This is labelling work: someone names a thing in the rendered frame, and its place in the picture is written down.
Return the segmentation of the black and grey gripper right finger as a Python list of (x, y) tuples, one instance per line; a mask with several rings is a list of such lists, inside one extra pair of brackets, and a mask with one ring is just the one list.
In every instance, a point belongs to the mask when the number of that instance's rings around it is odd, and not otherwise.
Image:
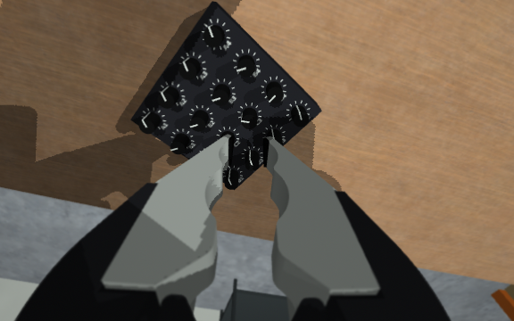
[(289, 321), (305, 298), (324, 303), (327, 321), (451, 321), (412, 261), (346, 192), (271, 136), (263, 167), (279, 210), (272, 279)]

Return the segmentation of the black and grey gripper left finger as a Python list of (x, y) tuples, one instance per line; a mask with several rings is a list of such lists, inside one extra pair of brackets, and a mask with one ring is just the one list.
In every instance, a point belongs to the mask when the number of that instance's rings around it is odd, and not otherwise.
[(233, 148), (224, 135), (146, 183), (57, 262), (14, 321), (158, 321), (170, 294), (185, 296), (194, 314), (215, 278), (211, 210)]

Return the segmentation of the black knob box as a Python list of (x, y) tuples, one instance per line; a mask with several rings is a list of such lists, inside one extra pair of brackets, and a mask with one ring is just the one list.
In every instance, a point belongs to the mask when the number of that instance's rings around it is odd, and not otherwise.
[(131, 121), (188, 159), (224, 135), (234, 136), (232, 165), (222, 176), (225, 187), (236, 190), (263, 165), (263, 137), (284, 146), (321, 112), (212, 1)]

